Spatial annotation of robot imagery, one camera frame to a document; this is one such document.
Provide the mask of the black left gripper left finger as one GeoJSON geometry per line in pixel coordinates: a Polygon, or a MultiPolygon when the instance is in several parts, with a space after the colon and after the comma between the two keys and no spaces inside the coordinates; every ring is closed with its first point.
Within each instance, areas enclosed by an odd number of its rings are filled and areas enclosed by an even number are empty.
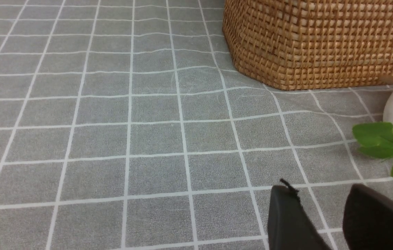
{"type": "Polygon", "coordinates": [[[329,250],[306,214],[298,189],[283,178],[271,189],[267,234],[271,250],[329,250]]]}

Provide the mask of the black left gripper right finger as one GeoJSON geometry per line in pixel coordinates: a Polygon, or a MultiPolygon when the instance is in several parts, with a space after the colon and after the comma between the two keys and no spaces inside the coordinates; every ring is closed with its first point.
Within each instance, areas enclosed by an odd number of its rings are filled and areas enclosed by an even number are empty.
{"type": "Polygon", "coordinates": [[[350,250],[393,250],[393,200],[363,184],[353,184],[342,231],[350,250]]]}

